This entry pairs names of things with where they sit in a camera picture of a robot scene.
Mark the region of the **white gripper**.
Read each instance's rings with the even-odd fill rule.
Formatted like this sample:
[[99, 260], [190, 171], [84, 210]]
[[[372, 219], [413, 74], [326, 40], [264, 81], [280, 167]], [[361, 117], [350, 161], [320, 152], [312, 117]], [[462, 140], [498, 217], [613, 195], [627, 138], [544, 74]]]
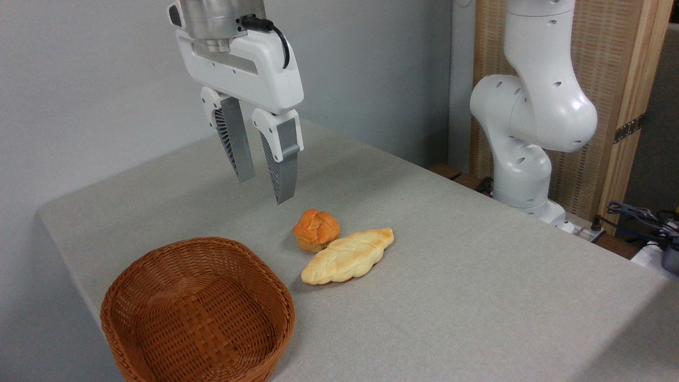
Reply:
[[205, 86], [206, 118], [236, 177], [244, 183], [255, 176], [240, 100], [259, 107], [251, 117], [276, 203], [288, 201], [295, 194], [298, 154], [304, 150], [294, 109], [304, 94], [294, 52], [278, 29], [269, 28], [264, 3], [173, 2], [168, 17], [189, 75]]

